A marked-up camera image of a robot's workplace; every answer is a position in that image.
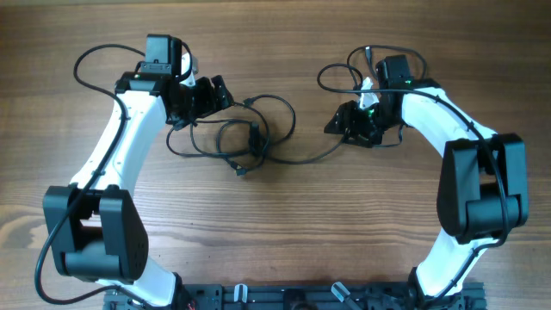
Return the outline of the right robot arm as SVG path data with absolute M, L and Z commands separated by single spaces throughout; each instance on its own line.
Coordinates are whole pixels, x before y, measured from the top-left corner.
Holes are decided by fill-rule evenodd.
M 442 87 L 411 74 L 405 55 L 370 67 L 373 76 L 351 89 L 325 126 L 344 142 L 381 146 L 392 127 L 420 132 L 443 159 L 436 197 L 441 225 L 429 255 L 412 269 L 410 307 L 458 303 L 462 283 L 479 257 L 500 247 L 529 215 L 526 151 L 515 133 L 496 133 L 452 103 Z

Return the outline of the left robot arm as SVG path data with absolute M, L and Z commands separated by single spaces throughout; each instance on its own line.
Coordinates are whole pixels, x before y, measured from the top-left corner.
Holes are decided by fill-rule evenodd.
M 232 105 L 222 77 L 197 77 L 189 46 L 177 37 L 150 34 L 141 61 L 109 92 L 114 102 L 101 138 L 66 186 L 44 195 L 48 235 L 34 285 L 40 297 L 44 262 L 62 276 L 96 284 L 107 307 L 192 309 L 182 278 L 149 254 L 149 239 L 133 202 L 135 185 L 162 127 L 194 127 Z

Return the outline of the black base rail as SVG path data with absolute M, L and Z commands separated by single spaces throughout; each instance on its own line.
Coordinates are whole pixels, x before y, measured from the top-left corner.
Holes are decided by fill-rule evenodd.
M 186 309 L 415 309 L 414 292 L 404 282 L 351 285 L 340 297 L 330 286 L 187 285 L 191 296 Z

